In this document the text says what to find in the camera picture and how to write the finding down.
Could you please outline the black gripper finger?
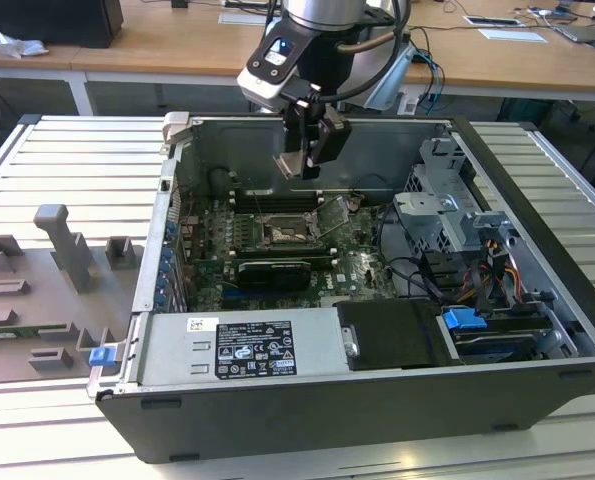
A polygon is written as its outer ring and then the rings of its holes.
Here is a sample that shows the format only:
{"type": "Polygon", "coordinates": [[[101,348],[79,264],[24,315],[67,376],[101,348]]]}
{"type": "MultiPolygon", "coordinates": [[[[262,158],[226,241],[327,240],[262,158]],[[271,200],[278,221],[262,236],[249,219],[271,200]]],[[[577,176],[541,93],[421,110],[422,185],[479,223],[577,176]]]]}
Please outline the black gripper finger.
{"type": "Polygon", "coordinates": [[[310,104],[305,100],[290,103],[283,111],[284,151],[308,152],[307,120],[310,104]]]}
{"type": "Polygon", "coordinates": [[[333,106],[322,106],[306,111],[301,130],[301,177],[304,180],[314,180],[319,177],[322,164],[338,158],[351,134],[352,126],[333,106]]]}

